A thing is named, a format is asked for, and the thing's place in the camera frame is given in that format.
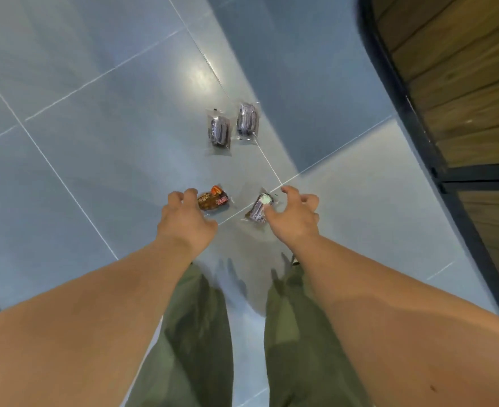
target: skin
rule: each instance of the skin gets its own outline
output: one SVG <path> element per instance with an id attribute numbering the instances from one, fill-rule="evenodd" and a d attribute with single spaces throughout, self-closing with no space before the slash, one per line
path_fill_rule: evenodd
<path id="1" fill-rule="evenodd" d="M 499 406 L 499 317 L 319 234 L 319 198 L 266 208 L 379 407 Z M 217 223 L 173 192 L 150 245 L 0 313 L 0 406 L 117 406 Z"/>

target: person's left arm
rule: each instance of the person's left arm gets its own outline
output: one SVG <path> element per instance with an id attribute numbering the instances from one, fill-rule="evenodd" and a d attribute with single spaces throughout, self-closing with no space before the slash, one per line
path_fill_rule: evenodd
<path id="1" fill-rule="evenodd" d="M 117 407 L 178 280 L 216 231 L 196 190 L 173 192 L 151 244 L 2 311 L 0 406 Z"/>

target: person's right arm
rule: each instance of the person's right arm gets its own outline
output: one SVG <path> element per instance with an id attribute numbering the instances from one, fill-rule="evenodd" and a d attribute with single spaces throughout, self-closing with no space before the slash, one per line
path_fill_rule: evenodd
<path id="1" fill-rule="evenodd" d="M 319 199 L 266 208 L 378 407 L 499 406 L 499 317 L 322 237 Z"/>

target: wrapped pastry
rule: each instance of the wrapped pastry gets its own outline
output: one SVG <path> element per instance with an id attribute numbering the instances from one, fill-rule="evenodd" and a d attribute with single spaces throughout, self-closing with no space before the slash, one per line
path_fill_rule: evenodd
<path id="1" fill-rule="evenodd" d="M 230 120 L 217 109 L 208 114 L 208 138 L 214 146 L 230 148 Z"/>
<path id="2" fill-rule="evenodd" d="M 215 210 L 228 202 L 229 197 L 218 185 L 214 185 L 210 192 L 205 192 L 198 198 L 198 206 L 204 211 Z"/>
<path id="3" fill-rule="evenodd" d="M 242 138 L 250 138 L 257 135 L 257 127 L 259 124 L 259 114 L 253 104 L 241 102 L 238 119 L 236 121 L 236 129 Z"/>
<path id="4" fill-rule="evenodd" d="M 274 198 L 267 192 L 262 192 L 253 204 L 250 211 L 246 213 L 246 218 L 258 223 L 266 222 L 265 218 L 265 205 L 273 205 Z"/>

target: green pants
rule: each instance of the green pants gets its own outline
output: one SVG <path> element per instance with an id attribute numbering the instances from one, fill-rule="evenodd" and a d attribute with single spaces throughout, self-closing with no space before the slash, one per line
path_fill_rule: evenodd
<path id="1" fill-rule="evenodd" d="M 372 406 L 300 265 L 268 292 L 271 407 Z M 195 265 L 178 282 L 127 407 L 231 407 L 234 368 L 223 293 Z"/>

